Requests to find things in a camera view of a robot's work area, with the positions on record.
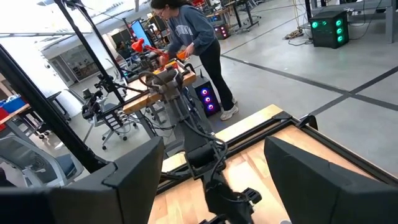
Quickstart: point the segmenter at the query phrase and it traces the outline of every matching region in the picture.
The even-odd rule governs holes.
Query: desk
[[[228,141],[281,111],[277,106],[270,105],[218,132],[216,136]],[[370,177],[359,167],[329,150],[295,126],[288,126],[274,136],[346,169]],[[166,159],[163,162],[162,170],[170,171],[184,163],[185,158],[181,152]],[[233,190],[241,192],[250,187],[259,191],[262,196],[262,200],[254,206],[255,212],[252,214],[252,218],[255,223],[279,224],[282,220],[289,219],[267,166],[264,156],[264,141],[241,151],[229,158],[226,163],[227,168],[223,173]],[[206,206],[201,180],[189,179],[156,196],[149,223],[197,224],[204,219],[211,220],[213,217],[214,215],[208,211]]]
[[[180,62],[178,62],[178,69],[181,72],[183,71],[183,65]],[[196,79],[197,79],[196,74],[193,72],[190,72],[189,74],[184,75],[183,85],[189,86],[193,82],[195,82]],[[128,87],[135,88],[137,90],[147,90],[147,87],[144,84],[142,84],[139,80],[135,80],[135,81],[129,83]],[[125,100],[127,101],[139,94],[140,93],[138,93],[136,91],[128,90]],[[137,117],[138,117],[139,121],[141,122],[141,124],[143,125],[145,131],[148,133],[149,137],[151,137],[151,138],[154,137],[154,133],[152,132],[149,125],[147,124],[147,121],[144,118],[144,115],[141,113],[140,110],[149,105],[154,104],[156,101],[161,100],[161,99],[162,99],[162,95],[160,95],[158,93],[148,93],[148,94],[140,97],[139,99],[126,104],[123,107],[124,113],[126,113],[126,114],[135,113],[137,115]]]
[[[29,144],[35,145],[32,140],[30,140],[30,138],[28,136],[25,135],[25,133],[19,129],[18,126],[16,126],[14,124],[14,122],[12,121],[12,118],[15,116],[18,116],[19,113],[27,110],[30,108],[29,104],[24,105],[23,107],[19,108],[18,110],[12,112],[11,114],[9,114],[8,116],[6,116],[5,118],[3,118],[0,121],[0,124],[5,124],[7,126],[7,128],[9,128],[11,130],[12,133],[14,133],[16,136],[18,136],[19,138],[23,139],[25,142],[28,142]]]

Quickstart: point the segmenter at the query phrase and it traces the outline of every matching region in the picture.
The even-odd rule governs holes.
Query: black clamp
[[[186,63],[186,64],[184,65],[184,69],[185,69],[185,70],[188,70],[187,68],[189,68],[189,70],[191,70],[191,72],[193,72],[193,73],[196,74],[195,69],[193,68],[193,66],[192,66],[191,63]]]
[[[257,190],[251,189],[250,187],[244,190],[242,194],[244,194],[246,198],[253,204],[259,203],[262,199],[261,194]]]
[[[303,128],[306,124],[308,124],[311,128],[318,131],[318,123],[317,119],[314,115],[308,114],[300,119],[300,122],[296,124],[296,127]]]

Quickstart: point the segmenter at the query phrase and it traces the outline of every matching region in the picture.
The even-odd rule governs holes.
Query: woman
[[[185,57],[192,54],[200,58],[221,98],[224,111],[221,120],[226,121],[239,111],[223,77],[221,76],[220,43],[207,18],[187,0],[152,0],[154,12],[169,21],[171,31],[170,58],[174,58],[182,45],[187,46]]]

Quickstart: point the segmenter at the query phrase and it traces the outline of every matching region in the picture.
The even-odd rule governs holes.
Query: metal pole
[[[99,30],[97,29],[97,27],[95,26],[95,23],[93,22],[93,20],[91,19],[90,15],[88,14],[86,8],[84,8],[84,6],[79,6],[77,5],[77,8],[79,9],[79,11],[83,14],[83,16],[86,18],[87,22],[90,24],[91,28],[93,29],[94,33],[97,35],[99,41],[102,43],[103,47],[105,48],[106,53],[108,53],[111,61],[113,62],[114,66],[116,67],[116,69],[118,70],[119,74],[120,74],[120,78],[123,79],[124,78],[124,73],[123,71],[120,69],[120,66],[118,64],[118,62],[116,61],[115,57],[113,57],[113,54],[111,52],[111,50],[109,49],[109,47],[106,45],[104,39],[101,36],[101,33],[99,32]]]
[[[305,11],[307,12],[307,21],[312,18],[310,0],[305,0]]]
[[[60,10],[62,11],[63,15],[65,16],[65,18],[67,18],[67,21],[69,22],[69,24],[72,26],[72,29],[76,32],[76,35],[79,37],[81,43],[83,44],[83,46],[85,47],[85,49],[87,50],[88,54],[90,55],[90,57],[93,59],[94,63],[97,65],[99,71],[102,73],[102,75],[104,76],[104,79],[106,80],[106,83],[109,83],[109,86],[112,86],[112,78],[108,75],[108,73],[106,72],[105,68],[102,66],[100,60],[98,59],[98,57],[95,55],[93,49],[90,47],[90,45],[88,44],[87,40],[85,39],[84,35],[80,32],[80,29],[78,26],[76,26],[75,21],[73,21],[71,15],[69,14],[69,12],[67,11],[65,5],[63,4],[62,0],[54,0],[54,2],[58,5],[58,7],[60,8]],[[98,35],[99,32],[97,29],[94,30],[95,33]],[[101,35],[98,36],[99,40],[104,44],[104,40],[102,39]],[[112,62],[114,63],[114,66],[116,68],[118,68],[119,73],[121,72],[120,67],[118,66],[118,63],[116,63],[116,59],[114,59],[114,57],[112,56],[112,54],[110,54],[111,59],[113,60]],[[110,91],[112,91],[116,97],[118,98],[118,100],[120,101],[120,103],[124,103],[124,99],[123,97],[120,95],[120,93],[118,92],[117,88],[113,88]]]
[[[131,38],[133,41],[135,41],[135,40],[134,40],[134,36],[132,35],[132,29],[131,29],[131,27],[129,27],[129,24],[128,24],[127,21],[126,21],[126,18],[123,18],[122,20],[123,20],[123,22],[124,22],[124,25],[126,25],[127,30],[129,31],[130,38]]]
[[[30,106],[44,119],[46,124],[50,126],[51,130],[60,138],[70,152],[86,167],[88,172],[95,172],[108,163],[96,156],[81,141],[1,44],[0,73],[29,102]]]

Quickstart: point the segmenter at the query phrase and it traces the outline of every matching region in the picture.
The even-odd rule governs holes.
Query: black computer tower
[[[310,19],[314,47],[337,49],[349,41],[345,11],[320,12]]]
[[[218,40],[225,40],[230,37],[227,26],[224,23],[213,23],[214,32]]]
[[[192,87],[195,89],[207,117],[221,110],[213,86],[206,77],[198,77],[195,83],[192,84]]]

